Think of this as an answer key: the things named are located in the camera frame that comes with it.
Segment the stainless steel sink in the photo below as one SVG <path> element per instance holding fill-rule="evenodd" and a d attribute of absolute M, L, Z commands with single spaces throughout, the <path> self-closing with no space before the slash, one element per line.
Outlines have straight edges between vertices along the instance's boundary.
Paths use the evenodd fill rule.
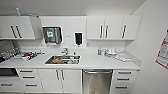
<path fill-rule="evenodd" d="M 45 64 L 78 64 L 80 56 L 52 56 Z"/>

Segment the faucet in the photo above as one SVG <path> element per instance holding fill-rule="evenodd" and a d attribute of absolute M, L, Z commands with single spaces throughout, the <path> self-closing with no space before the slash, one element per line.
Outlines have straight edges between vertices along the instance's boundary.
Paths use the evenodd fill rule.
<path fill-rule="evenodd" d="M 64 51 L 62 53 L 65 53 L 65 55 L 68 55 L 68 48 L 64 48 Z"/>

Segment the paper towel dispenser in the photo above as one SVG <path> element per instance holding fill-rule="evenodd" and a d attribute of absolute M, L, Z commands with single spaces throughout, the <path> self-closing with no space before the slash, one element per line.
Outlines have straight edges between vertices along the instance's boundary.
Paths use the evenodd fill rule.
<path fill-rule="evenodd" d="M 62 42 L 61 27 L 43 27 L 43 35 L 45 43 L 56 43 Z"/>

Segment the stainless steel dishwasher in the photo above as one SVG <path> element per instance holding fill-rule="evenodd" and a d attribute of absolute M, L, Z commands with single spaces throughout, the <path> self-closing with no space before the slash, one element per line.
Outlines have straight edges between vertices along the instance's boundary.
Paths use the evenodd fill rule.
<path fill-rule="evenodd" d="M 83 70 L 83 94 L 109 94 L 113 70 Z"/>

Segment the microwave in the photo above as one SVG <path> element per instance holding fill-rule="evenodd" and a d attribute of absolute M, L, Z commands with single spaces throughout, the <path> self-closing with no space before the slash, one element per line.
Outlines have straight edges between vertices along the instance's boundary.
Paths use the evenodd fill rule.
<path fill-rule="evenodd" d="M 18 76 L 15 68 L 0 68 L 0 76 Z"/>

